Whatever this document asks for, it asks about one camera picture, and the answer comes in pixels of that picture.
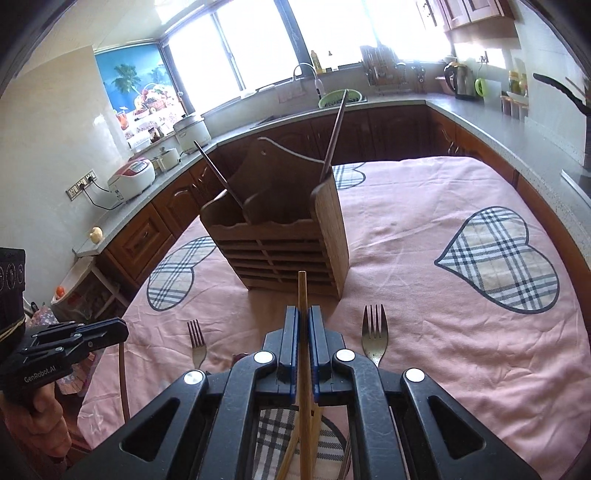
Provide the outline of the person's left hand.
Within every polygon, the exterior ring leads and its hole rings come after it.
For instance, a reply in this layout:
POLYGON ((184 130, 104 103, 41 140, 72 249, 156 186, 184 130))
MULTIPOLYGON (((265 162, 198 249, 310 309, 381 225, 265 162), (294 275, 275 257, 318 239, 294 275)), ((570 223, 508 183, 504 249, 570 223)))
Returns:
POLYGON ((45 385, 33 397, 34 412, 1 394, 1 410, 10 433, 27 446, 52 458, 65 457, 72 441, 63 409, 55 398, 55 384, 45 385))

